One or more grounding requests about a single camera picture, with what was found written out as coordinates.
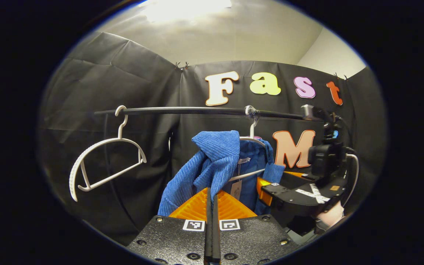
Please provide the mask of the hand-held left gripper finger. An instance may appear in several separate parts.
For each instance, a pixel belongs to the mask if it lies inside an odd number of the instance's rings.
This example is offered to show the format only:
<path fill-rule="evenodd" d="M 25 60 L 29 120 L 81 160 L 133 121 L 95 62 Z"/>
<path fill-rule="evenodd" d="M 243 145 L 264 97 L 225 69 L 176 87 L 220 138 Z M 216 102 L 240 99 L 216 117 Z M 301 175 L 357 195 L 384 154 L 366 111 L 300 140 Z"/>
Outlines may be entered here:
<path fill-rule="evenodd" d="M 212 256 L 221 265 L 268 264 L 298 248 L 272 215 L 256 215 L 227 192 L 214 197 L 213 217 Z"/>
<path fill-rule="evenodd" d="M 211 257 L 210 189 L 204 188 L 170 215 L 155 215 L 127 246 L 154 265 L 205 265 Z"/>

